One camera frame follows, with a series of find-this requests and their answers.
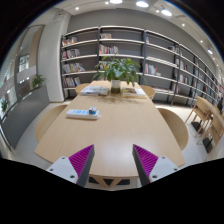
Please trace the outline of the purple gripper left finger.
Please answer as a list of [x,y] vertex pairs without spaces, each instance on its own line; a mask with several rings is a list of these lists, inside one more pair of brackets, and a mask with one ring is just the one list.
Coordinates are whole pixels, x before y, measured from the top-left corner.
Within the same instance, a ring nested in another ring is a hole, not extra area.
[[94,155],[94,145],[87,146],[69,157],[61,156],[47,171],[78,186],[84,187],[88,179]]

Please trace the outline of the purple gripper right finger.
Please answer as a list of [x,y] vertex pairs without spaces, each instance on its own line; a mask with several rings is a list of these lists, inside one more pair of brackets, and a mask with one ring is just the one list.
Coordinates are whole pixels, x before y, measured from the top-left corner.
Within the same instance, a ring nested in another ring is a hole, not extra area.
[[142,186],[175,173],[179,168],[166,156],[156,156],[150,151],[134,144],[132,150]]

